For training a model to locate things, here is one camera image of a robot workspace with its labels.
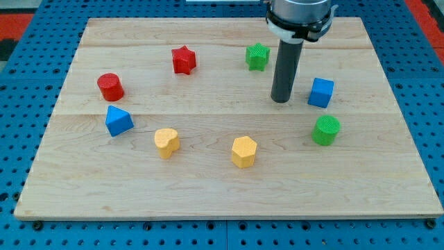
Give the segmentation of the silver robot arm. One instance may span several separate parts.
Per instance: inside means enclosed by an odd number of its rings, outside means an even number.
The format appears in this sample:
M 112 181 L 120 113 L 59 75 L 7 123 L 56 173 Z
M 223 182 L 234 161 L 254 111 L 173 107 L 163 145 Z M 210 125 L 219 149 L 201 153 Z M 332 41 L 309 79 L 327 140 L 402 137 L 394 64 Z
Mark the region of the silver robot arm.
M 317 42 L 329 31 L 338 7 L 331 0 L 271 0 L 266 23 L 288 44 Z

